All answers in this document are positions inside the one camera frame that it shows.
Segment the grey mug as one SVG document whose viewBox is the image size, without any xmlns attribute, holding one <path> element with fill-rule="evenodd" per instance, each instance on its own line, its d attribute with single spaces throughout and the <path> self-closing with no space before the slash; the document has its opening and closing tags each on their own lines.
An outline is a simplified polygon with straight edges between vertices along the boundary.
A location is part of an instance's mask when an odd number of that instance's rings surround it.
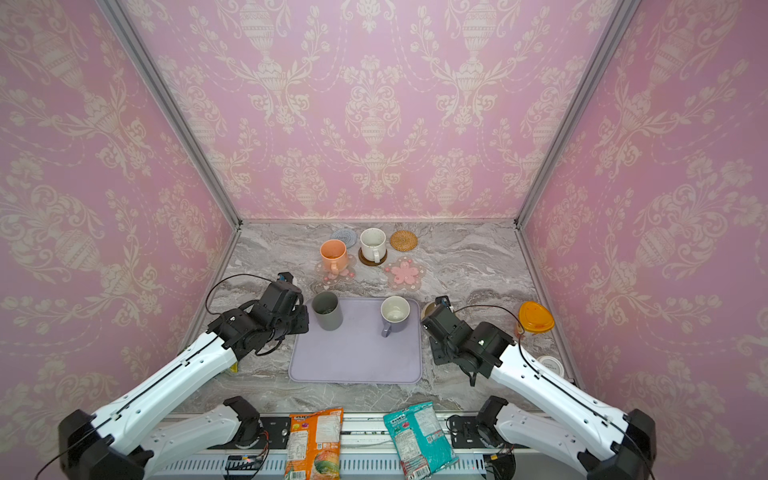
<svg viewBox="0 0 768 480">
<path fill-rule="evenodd" d="M 333 292 L 322 292 L 311 302 L 311 308 L 318 325 L 326 331 L 337 330 L 343 323 L 343 313 L 338 296 Z"/>
</svg>

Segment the lavender mug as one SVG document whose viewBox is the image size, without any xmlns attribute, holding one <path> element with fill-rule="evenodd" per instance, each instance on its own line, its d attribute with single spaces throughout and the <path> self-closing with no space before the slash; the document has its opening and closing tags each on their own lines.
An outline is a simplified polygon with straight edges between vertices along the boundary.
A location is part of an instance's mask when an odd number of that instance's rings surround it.
<svg viewBox="0 0 768 480">
<path fill-rule="evenodd" d="M 383 321 L 381 335 L 387 338 L 406 328 L 411 313 L 411 305 L 404 297 L 390 296 L 382 302 L 380 313 Z"/>
</svg>

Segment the pink flower silicone coaster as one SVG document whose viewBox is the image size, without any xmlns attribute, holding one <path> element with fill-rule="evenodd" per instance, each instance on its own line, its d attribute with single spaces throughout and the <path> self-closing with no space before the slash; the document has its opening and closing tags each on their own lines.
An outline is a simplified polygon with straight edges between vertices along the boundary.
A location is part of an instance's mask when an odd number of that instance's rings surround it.
<svg viewBox="0 0 768 480">
<path fill-rule="evenodd" d="M 421 289 L 427 269 L 410 257 L 403 256 L 384 266 L 388 286 L 395 291 L 415 292 Z"/>
</svg>

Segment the peach orange mug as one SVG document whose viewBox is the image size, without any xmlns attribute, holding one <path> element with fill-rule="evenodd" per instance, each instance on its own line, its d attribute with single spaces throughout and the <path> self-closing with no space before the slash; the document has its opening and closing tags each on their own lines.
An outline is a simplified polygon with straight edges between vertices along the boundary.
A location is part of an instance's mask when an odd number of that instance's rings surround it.
<svg viewBox="0 0 768 480">
<path fill-rule="evenodd" d="M 337 273 L 347 266 L 347 248 L 339 240 L 325 241 L 320 248 L 320 254 L 324 267 L 333 273 Z"/>
</svg>

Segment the blue woven round coaster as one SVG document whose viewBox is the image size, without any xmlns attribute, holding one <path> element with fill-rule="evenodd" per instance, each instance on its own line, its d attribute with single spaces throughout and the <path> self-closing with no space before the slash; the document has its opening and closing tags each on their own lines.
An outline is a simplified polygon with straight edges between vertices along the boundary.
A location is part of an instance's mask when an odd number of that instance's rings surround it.
<svg viewBox="0 0 768 480">
<path fill-rule="evenodd" d="M 347 249 L 353 248 L 358 241 L 357 233 L 350 228 L 341 228 L 331 234 L 332 240 L 341 241 Z"/>
</svg>

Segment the brown wooden round coaster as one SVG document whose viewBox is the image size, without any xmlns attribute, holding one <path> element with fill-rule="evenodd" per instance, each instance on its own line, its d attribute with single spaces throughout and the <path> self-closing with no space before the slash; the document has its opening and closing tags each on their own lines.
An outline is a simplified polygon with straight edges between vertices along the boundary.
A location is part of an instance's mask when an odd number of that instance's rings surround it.
<svg viewBox="0 0 768 480">
<path fill-rule="evenodd" d="M 382 258 L 381 258 L 381 260 L 380 260 L 380 261 L 378 261 L 378 262 L 374 262 L 374 261 L 368 260 L 368 259 L 365 257 L 365 255 L 363 254 L 363 248 L 362 248 L 362 247 L 360 247 L 360 248 L 358 249 L 358 252 L 357 252 L 357 257 L 358 257 L 359 261 L 360 261 L 360 262 L 361 262 L 363 265 L 365 265 L 365 266 L 369 266 L 369 267 L 378 267 L 378 266 L 381 266 L 381 265 L 383 265 L 383 264 L 384 264 L 384 263 L 387 261 L 387 257 L 388 257 L 388 250 L 386 250 L 386 249 L 385 249 L 383 257 L 382 257 Z"/>
</svg>

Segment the white mug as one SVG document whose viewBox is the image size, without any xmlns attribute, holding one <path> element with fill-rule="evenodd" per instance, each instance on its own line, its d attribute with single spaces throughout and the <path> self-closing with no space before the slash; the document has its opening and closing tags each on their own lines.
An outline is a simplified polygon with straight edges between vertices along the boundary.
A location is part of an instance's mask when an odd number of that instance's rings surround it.
<svg viewBox="0 0 768 480">
<path fill-rule="evenodd" d="M 369 263 L 381 264 L 386 255 L 386 233 L 379 228 L 368 228 L 360 235 L 361 255 Z"/>
</svg>

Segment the beige yellow mug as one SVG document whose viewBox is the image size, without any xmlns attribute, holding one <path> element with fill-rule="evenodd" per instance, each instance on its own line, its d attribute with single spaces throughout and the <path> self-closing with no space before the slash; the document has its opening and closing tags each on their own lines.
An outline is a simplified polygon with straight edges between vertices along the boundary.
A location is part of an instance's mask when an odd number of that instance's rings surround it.
<svg viewBox="0 0 768 480">
<path fill-rule="evenodd" d="M 429 316 L 435 309 L 437 308 L 437 305 L 434 302 L 427 303 L 421 311 L 420 318 L 424 319 L 427 316 Z"/>
</svg>

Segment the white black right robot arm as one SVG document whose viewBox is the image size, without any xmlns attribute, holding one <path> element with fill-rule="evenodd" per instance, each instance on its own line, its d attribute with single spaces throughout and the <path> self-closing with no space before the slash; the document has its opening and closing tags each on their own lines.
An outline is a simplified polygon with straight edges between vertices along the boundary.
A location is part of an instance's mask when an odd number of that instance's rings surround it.
<svg viewBox="0 0 768 480">
<path fill-rule="evenodd" d="M 491 323 L 472 327 L 440 306 L 422 326 L 437 364 L 458 366 L 471 382 L 483 376 L 540 409 L 539 414 L 527 413 L 505 398 L 490 397 L 475 417 L 486 444 L 531 448 L 587 479 L 653 478 L 656 424 L 645 412 L 625 413 L 597 400 L 543 366 Z"/>
</svg>

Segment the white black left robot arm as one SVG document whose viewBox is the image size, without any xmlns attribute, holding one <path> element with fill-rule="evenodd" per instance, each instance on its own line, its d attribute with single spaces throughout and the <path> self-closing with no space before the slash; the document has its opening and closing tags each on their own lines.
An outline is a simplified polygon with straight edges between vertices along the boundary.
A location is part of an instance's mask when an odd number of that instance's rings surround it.
<svg viewBox="0 0 768 480">
<path fill-rule="evenodd" d="M 194 418 L 161 421 L 219 373 L 270 341 L 309 329 L 307 308 L 229 310 L 144 382 L 93 413 L 76 410 L 58 426 L 58 458 L 69 479 L 147 479 L 209 447 L 248 449 L 267 437 L 256 408 L 241 396 Z"/>
</svg>

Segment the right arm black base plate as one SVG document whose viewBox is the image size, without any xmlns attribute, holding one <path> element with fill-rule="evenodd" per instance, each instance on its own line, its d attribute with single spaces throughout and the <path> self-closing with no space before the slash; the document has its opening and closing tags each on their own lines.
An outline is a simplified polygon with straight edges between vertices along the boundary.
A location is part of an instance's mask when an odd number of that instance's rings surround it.
<svg viewBox="0 0 768 480">
<path fill-rule="evenodd" d="M 454 449 L 493 449 L 494 445 L 485 440 L 473 416 L 451 415 L 446 426 Z"/>
</svg>

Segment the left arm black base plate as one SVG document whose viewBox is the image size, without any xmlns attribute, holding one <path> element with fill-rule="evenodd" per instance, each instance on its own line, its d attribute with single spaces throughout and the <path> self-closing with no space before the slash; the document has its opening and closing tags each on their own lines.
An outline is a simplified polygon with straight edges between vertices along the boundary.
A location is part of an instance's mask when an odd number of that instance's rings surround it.
<svg viewBox="0 0 768 480">
<path fill-rule="evenodd" d="M 256 449 L 261 450 L 269 444 L 270 450 L 284 450 L 290 434 L 290 417 L 288 415 L 262 416 L 261 425 L 263 433 L 256 444 Z"/>
</svg>

